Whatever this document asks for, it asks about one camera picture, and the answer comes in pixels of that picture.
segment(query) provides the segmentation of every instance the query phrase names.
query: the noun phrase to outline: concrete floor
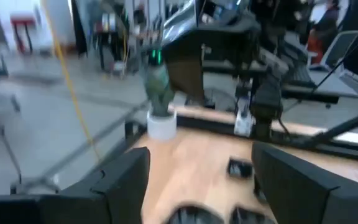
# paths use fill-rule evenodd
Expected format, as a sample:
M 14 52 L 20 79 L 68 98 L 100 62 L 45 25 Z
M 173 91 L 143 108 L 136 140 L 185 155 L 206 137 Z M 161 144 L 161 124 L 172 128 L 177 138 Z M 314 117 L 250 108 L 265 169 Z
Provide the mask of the concrete floor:
M 0 121 L 5 126 L 6 136 L 18 157 L 23 175 L 36 177 L 73 152 L 86 138 L 56 59 L 13 57 L 7 60 L 7 64 L 13 77 L 32 74 L 55 80 L 48 85 L 17 81 L 14 78 L 13 82 L 0 82 Z M 68 64 L 79 106 L 91 135 L 145 101 L 140 77 L 105 79 L 95 72 L 97 62 L 88 59 L 70 58 Z M 204 82 L 206 87 L 234 93 L 235 83 L 228 77 L 206 75 Z M 351 80 L 347 82 L 358 92 L 356 83 Z M 21 114 L 13 111 L 8 100 L 11 94 L 17 96 L 22 106 Z M 180 96 L 175 100 L 183 102 Z M 285 101 L 285 107 L 292 102 Z M 330 110 L 319 103 L 303 103 L 286 113 L 283 120 L 330 128 L 356 115 L 358 99 L 343 99 Z M 144 120 L 145 111 L 138 112 L 135 118 Z M 98 151 L 104 155 L 123 136 L 124 128 L 121 126 L 97 144 Z M 68 187 L 81 179 L 95 164 L 96 157 L 89 151 L 68 164 L 53 180 L 62 188 Z M 8 194 L 9 185 L 15 180 L 16 173 L 0 140 L 0 195 Z

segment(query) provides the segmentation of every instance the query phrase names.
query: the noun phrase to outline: wooden table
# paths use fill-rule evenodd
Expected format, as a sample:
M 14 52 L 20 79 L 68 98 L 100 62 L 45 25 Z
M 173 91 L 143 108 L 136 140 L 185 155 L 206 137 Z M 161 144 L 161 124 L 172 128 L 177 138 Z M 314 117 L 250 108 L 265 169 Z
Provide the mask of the wooden table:
M 187 116 L 233 122 L 232 115 L 194 108 L 176 108 Z M 320 128 L 286 124 L 291 132 L 313 134 Z M 358 134 L 340 138 L 358 142 Z M 143 204 L 145 224 L 166 220 L 178 206 L 200 204 L 215 211 L 228 222 L 232 209 L 240 205 L 266 214 L 272 211 L 254 197 L 253 180 L 234 180 L 226 175 L 230 157 L 251 161 L 252 141 L 220 134 L 178 128 L 177 136 L 167 142 L 143 136 L 134 147 L 147 146 L 151 153 L 149 186 Z M 358 161 L 281 147 L 282 150 L 335 174 L 358 182 Z

